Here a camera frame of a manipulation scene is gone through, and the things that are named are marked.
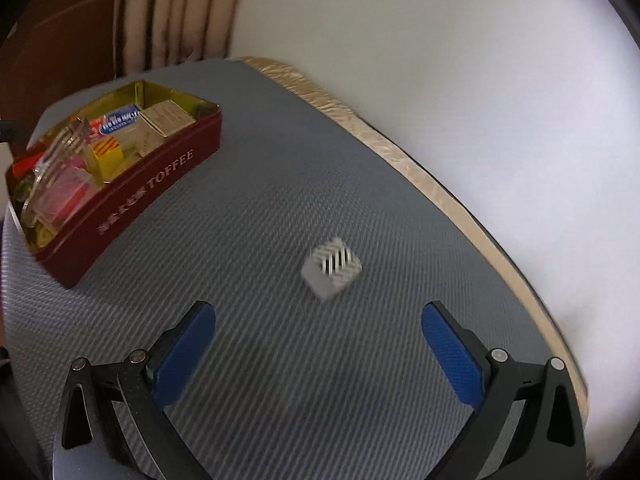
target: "red tin box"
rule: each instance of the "red tin box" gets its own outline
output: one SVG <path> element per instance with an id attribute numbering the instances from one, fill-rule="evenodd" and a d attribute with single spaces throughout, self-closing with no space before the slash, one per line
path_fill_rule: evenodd
<path id="1" fill-rule="evenodd" d="M 52 241 L 37 248 L 26 241 L 35 259 L 65 288 L 73 287 L 113 239 L 124 231 L 160 194 L 216 152 L 220 146 L 220 107 L 190 94 L 147 81 L 136 81 L 78 110 L 44 135 L 44 142 L 76 116 L 89 120 L 135 102 L 147 108 L 171 99 L 196 122 L 169 137 L 164 144 L 114 179 L 84 204 L 60 229 Z M 12 167 L 6 174 L 12 192 Z M 25 234 L 19 215 L 12 216 Z"/>

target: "wooden cabinet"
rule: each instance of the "wooden cabinet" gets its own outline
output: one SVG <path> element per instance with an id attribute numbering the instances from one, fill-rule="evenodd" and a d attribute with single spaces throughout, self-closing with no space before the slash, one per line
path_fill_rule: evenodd
<path id="1" fill-rule="evenodd" d="M 0 117 L 25 134 L 24 151 L 42 112 L 113 71 L 113 0 L 31 0 L 15 32 L 0 46 Z"/>

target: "candy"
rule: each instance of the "candy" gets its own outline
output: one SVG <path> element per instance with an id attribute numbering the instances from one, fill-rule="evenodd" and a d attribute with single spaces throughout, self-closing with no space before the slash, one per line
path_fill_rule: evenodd
<path id="1" fill-rule="evenodd" d="M 110 135 L 125 126 L 135 123 L 139 113 L 140 108 L 137 105 L 129 104 L 89 121 L 91 126 L 89 142 L 94 142 L 103 136 Z"/>
<path id="2" fill-rule="evenodd" d="M 73 171 L 67 170 L 78 170 L 87 174 L 78 166 L 83 166 L 79 155 L 84 150 L 89 149 L 86 140 L 90 133 L 89 123 L 86 120 L 76 118 L 56 134 L 56 137 L 51 141 L 40 160 L 34 166 L 33 171 L 30 172 L 33 174 L 33 185 L 22 206 L 20 215 L 22 225 L 34 227 L 37 220 L 34 209 L 36 204 L 44 200 L 44 202 L 47 202 L 47 206 L 44 209 L 50 209 L 49 199 L 45 200 L 43 195 L 48 194 L 52 187 L 56 187 L 59 179 L 63 178 L 63 176 L 73 179 L 79 174 L 74 174 Z"/>
<path id="3" fill-rule="evenodd" d="M 44 225 L 59 230 L 98 190 L 85 170 L 65 166 L 52 185 L 33 199 L 32 207 Z"/>
<path id="4" fill-rule="evenodd" d="M 45 247 L 56 236 L 56 232 L 44 224 L 36 224 L 36 245 L 39 249 Z"/>
<path id="5" fill-rule="evenodd" d="M 107 137 L 92 144 L 91 151 L 103 180 L 106 180 L 124 162 L 124 153 L 115 137 Z"/>
<path id="6" fill-rule="evenodd" d="M 130 152 L 135 149 L 136 140 L 138 139 L 138 125 L 141 122 L 142 121 L 138 120 L 135 123 L 125 126 L 111 134 L 120 143 L 120 147 L 123 152 Z"/>
<path id="7" fill-rule="evenodd" d="M 163 137 L 169 137 L 195 122 L 195 119 L 179 105 L 167 99 L 146 108 L 142 116 L 158 130 Z"/>
<path id="8" fill-rule="evenodd" d="M 46 149 L 46 143 L 41 140 L 39 140 L 36 145 L 28 149 L 25 155 L 11 165 L 12 177 L 15 180 L 20 180 L 25 174 L 27 174 L 27 172 L 35 168 Z"/>
<path id="9" fill-rule="evenodd" d="M 136 137 L 136 151 L 140 156 L 147 156 L 154 149 L 158 148 L 165 142 L 164 137 L 158 130 L 149 124 L 144 116 L 136 123 L 138 136 Z"/>

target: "striped pattern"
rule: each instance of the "striped pattern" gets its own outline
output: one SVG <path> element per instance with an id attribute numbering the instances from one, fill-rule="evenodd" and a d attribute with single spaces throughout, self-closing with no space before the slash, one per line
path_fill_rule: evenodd
<path id="1" fill-rule="evenodd" d="M 6 336 L 49 455 L 69 363 L 147 348 L 195 300 L 209 301 L 220 324 L 168 416 L 217 480 L 424 478 L 470 413 L 422 337 L 429 300 L 489 348 L 535 363 L 550 356 L 459 229 L 332 120 L 243 63 L 208 60 L 147 78 L 220 103 L 219 152 L 146 209 L 73 290 L 4 223 Z M 49 117 L 118 84 L 70 96 Z M 300 267 L 308 248 L 336 233 L 365 269 L 321 306 Z M 120 416 L 137 460 L 156 474 L 122 407 Z"/>
<path id="2" fill-rule="evenodd" d="M 362 270 L 360 259 L 338 237 L 316 247 L 312 256 L 338 288 L 351 282 Z"/>
<path id="3" fill-rule="evenodd" d="M 119 146 L 118 141 L 115 137 L 107 137 L 106 139 L 101 140 L 100 142 L 96 142 L 92 147 L 92 151 L 96 157 L 101 157 L 109 153 L 111 150 L 114 150 Z"/>
<path id="4" fill-rule="evenodd" d="M 117 75 L 223 57 L 238 0 L 114 0 Z"/>

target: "blue label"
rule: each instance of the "blue label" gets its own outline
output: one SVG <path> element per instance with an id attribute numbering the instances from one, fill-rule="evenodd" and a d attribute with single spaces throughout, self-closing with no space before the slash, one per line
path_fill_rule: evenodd
<path id="1" fill-rule="evenodd" d="M 100 133 L 109 135 L 116 130 L 135 123 L 139 113 L 140 108 L 134 104 L 130 104 L 106 114 L 104 116 L 104 122 L 100 125 Z"/>

